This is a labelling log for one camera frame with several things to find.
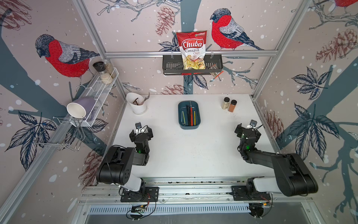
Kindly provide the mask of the short black hex key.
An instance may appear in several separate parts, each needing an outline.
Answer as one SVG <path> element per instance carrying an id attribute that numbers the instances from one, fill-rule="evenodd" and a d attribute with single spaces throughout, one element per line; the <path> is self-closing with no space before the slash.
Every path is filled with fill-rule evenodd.
<path id="1" fill-rule="evenodd" d="M 191 126 L 191 112 L 190 106 L 186 106 L 186 113 L 187 113 L 187 126 Z"/>

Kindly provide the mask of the red hex key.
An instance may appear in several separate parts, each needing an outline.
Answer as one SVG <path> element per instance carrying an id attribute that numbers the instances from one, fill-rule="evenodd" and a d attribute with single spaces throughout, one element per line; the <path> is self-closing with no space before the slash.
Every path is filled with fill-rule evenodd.
<path id="1" fill-rule="evenodd" d="M 193 107 L 191 102 L 189 102 L 189 104 L 190 104 L 190 124 L 191 126 L 193 126 L 194 125 Z"/>

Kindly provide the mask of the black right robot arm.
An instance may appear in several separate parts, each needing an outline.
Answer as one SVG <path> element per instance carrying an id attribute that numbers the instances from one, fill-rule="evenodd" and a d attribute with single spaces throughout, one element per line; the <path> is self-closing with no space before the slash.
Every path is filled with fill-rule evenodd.
<path id="1" fill-rule="evenodd" d="M 318 184 L 302 158 L 296 153 L 275 154 L 258 150 L 255 144 L 261 137 L 258 128 L 235 129 L 240 138 L 238 151 L 249 164 L 273 169 L 274 176 L 253 177 L 246 184 L 246 195 L 253 200 L 264 193 L 281 193 L 286 197 L 306 196 L 318 192 Z"/>

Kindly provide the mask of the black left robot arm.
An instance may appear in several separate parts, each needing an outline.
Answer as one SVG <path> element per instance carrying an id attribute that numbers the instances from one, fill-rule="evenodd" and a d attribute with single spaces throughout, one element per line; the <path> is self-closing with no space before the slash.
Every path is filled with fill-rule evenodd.
<path id="1" fill-rule="evenodd" d="M 134 147 L 111 146 L 96 172 L 99 183 L 114 184 L 126 191 L 144 194 L 144 181 L 131 173 L 132 166 L 146 166 L 150 158 L 149 141 L 153 131 L 148 126 L 136 123 L 136 129 L 129 134 Z"/>

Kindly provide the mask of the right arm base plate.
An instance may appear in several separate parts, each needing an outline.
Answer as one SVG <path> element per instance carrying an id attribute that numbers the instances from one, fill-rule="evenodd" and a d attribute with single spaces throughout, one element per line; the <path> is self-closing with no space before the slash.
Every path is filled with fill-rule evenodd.
<path id="1" fill-rule="evenodd" d="M 248 190 L 246 186 L 231 186 L 229 193 L 234 201 L 271 201 L 271 195 L 265 192 L 258 192 L 255 189 Z"/>

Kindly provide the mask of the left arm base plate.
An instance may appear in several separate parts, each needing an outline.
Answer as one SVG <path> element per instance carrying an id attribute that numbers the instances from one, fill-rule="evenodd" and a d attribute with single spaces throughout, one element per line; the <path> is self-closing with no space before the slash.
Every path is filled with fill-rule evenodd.
<path id="1" fill-rule="evenodd" d="M 139 202 L 157 202 L 159 187 L 145 187 L 138 192 L 120 188 L 120 202 L 122 203 L 139 203 Z"/>

